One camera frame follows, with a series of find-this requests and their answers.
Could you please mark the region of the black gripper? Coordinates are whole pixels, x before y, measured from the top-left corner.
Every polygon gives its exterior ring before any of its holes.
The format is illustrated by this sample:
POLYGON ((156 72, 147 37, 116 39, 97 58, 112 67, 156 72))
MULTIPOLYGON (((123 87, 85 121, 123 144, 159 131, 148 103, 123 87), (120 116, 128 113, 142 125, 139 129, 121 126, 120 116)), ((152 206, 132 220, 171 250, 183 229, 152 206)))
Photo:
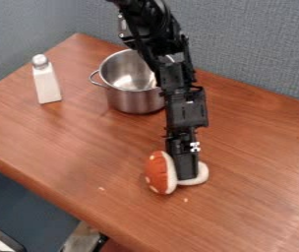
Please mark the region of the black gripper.
POLYGON ((167 114, 167 153, 174 159, 178 178, 194 179, 198 176, 199 142, 195 130, 208 126, 206 92, 202 87, 190 90, 163 90, 167 114))

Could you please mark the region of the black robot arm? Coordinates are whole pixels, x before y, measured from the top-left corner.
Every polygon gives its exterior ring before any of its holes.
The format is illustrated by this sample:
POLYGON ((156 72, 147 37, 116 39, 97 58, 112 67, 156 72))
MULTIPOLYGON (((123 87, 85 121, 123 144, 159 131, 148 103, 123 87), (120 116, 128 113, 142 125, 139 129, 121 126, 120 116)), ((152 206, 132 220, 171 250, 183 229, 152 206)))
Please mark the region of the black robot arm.
POLYGON ((188 38, 164 0, 108 0, 120 14, 119 37, 155 73, 167 112, 167 153, 178 178, 200 174, 195 130, 208 125, 206 92, 195 83, 188 38))

